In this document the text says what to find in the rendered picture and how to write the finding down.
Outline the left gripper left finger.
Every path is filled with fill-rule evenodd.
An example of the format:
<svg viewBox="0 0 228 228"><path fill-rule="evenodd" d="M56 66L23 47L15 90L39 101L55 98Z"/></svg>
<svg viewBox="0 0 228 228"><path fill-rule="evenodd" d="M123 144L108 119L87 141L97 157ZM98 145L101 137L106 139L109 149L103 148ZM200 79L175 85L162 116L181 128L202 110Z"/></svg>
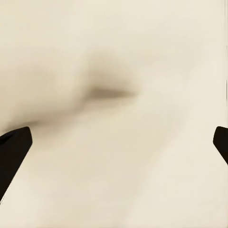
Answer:
<svg viewBox="0 0 228 228"><path fill-rule="evenodd" d="M28 126L0 137L0 202L32 144L32 135Z"/></svg>

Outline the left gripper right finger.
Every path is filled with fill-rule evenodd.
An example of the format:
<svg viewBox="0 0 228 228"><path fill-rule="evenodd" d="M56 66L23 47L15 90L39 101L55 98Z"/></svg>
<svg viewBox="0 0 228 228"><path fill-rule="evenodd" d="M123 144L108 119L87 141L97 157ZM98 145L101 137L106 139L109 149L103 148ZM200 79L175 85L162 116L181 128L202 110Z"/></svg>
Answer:
<svg viewBox="0 0 228 228"><path fill-rule="evenodd" d="M213 144L228 165L228 128L221 126L216 127Z"/></svg>

